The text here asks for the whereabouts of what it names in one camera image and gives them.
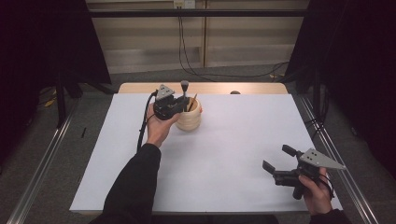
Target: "electrical outlet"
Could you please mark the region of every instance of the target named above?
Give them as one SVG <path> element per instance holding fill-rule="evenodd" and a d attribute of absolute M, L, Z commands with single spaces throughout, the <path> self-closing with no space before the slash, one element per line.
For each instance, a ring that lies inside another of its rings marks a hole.
<path fill-rule="evenodd" d="M 195 9 L 195 0 L 185 0 L 184 8 Z"/>
<path fill-rule="evenodd" d="M 174 9 L 184 8 L 184 0 L 174 0 Z"/>

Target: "forearm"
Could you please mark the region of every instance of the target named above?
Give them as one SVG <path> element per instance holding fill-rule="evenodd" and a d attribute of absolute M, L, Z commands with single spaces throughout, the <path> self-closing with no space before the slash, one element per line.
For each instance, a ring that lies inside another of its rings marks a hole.
<path fill-rule="evenodd" d="M 157 147 L 143 145 L 117 177 L 99 219 L 122 217 L 130 222 L 149 223 L 160 160 Z"/>
<path fill-rule="evenodd" d="M 311 217 L 309 224 L 351 224 L 347 216 L 340 210 L 334 209 L 327 214 Z"/>

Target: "pen holder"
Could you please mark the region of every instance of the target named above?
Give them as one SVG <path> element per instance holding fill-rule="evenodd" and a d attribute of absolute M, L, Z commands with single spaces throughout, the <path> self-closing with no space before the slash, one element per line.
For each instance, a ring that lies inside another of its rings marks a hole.
<path fill-rule="evenodd" d="M 176 122 L 176 126 L 185 132 L 191 132 L 201 124 L 201 102 L 197 99 L 194 100 L 191 97 L 189 98 L 190 102 L 187 105 L 187 108 L 190 108 L 192 104 L 190 112 L 182 112 L 180 118 Z"/>

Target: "hand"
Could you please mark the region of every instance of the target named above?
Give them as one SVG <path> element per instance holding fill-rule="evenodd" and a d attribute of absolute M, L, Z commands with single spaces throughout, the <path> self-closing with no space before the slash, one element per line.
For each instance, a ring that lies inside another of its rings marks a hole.
<path fill-rule="evenodd" d="M 320 167 L 319 172 L 321 175 L 326 175 L 326 168 Z M 324 176 L 320 176 L 320 178 L 327 183 L 327 179 Z M 312 179 L 304 175 L 300 175 L 299 179 L 308 188 L 304 192 L 304 200 L 311 216 L 332 211 L 330 192 L 326 186 L 322 183 L 317 185 Z"/>
<path fill-rule="evenodd" d="M 148 119 L 148 140 L 147 143 L 153 144 L 156 147 L 160 147 L 163 141 L 169 134 L 169 130 L 178 118 L 180 114 L 175 114 L 171 119 L 161 120 L 154 115 L 153 104 L 148 107 L 148 113 L 146 119 Z"/>

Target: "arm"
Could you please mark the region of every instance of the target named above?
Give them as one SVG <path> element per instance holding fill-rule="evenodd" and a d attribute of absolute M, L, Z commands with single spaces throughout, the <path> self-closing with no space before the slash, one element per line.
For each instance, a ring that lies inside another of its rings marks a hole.
<path fill-rule="evenodd" d="M 150 222 L 161 161 L 159 147 L 179 117 L 177 114 L 169 120 L 160 120 L 152 117 L 153 114 L 150 105 L 147 114 L 148 140 L 120 172 L 107 194 L 102 215 L 92 224 Z"/>
<path fill-rule="evenodd" d="M 320 168 L 321 175 L 326 175 L 326 168 Z M 307 187 L 304 200 L 311 214 L 310 224 L 351 224 L 347 216 L 338 209 L 333 210 L 328 189 L 321 183 L 316 184 L 310 178 L 300 175 L 299 179 Z"/>

